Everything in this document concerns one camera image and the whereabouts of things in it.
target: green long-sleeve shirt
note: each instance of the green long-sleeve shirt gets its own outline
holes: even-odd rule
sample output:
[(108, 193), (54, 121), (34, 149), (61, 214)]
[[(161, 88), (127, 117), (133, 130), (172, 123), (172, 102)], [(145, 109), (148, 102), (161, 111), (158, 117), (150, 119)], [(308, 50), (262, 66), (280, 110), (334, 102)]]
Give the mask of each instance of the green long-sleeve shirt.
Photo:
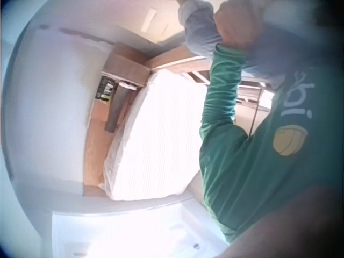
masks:
[(244, 60), (241, 51), (217, 47), (200, 129), (204, 204), (228, 242), (311, 185), (343, 187), (341, 69), (296, 68), (248, 137), (233, 124)]

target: bed frame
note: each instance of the bed frame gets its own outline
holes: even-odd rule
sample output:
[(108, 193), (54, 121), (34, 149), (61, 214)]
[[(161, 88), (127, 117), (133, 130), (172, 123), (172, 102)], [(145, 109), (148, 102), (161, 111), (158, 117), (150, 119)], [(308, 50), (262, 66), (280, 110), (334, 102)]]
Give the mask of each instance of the bed frame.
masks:
[[(124, 44), (116, 44), (102, 74), (118, 81), (137, 86), (137, 90), (120, 88), (112, 96), (110, 104), (98, 99), (92, 106), (84, 155), (84, 195), (103, 196), (98, 185), (104, 182), (103, 164), (117, 129), (123, 124), (141, 87), (150, 74), (159, 69), (168, 69), (183, 74), (199, 84), (208, 85), (212, 60), (191, 53), (185, 46), (174, 48), (150, 59), (145, 54)], [(238, 89), (238, 103), (256, 108), (261, 85), (266, 80), (245, 76)]]

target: hand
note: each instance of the hand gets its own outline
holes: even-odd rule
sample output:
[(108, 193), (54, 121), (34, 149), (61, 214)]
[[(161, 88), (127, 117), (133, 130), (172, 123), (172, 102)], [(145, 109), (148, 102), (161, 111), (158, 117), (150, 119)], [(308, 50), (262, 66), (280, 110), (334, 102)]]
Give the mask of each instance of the hand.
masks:
[(222, 45), (234, 49), (248, 49), (263, 28), (261, 6), (253, 7), (250, 0), (223, 2), (214, 15)]

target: yellow logo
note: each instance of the yellow logo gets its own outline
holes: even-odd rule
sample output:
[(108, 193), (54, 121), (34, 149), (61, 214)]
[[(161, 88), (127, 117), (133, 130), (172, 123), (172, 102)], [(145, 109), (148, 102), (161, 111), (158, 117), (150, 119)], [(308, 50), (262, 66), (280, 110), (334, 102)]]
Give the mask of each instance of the yellow logo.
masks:
[(287, 125), (277, 129), (274, 138), (274, 149), (283, 156), (297, 153), (303, 146), (308, 131), (298, 125)]

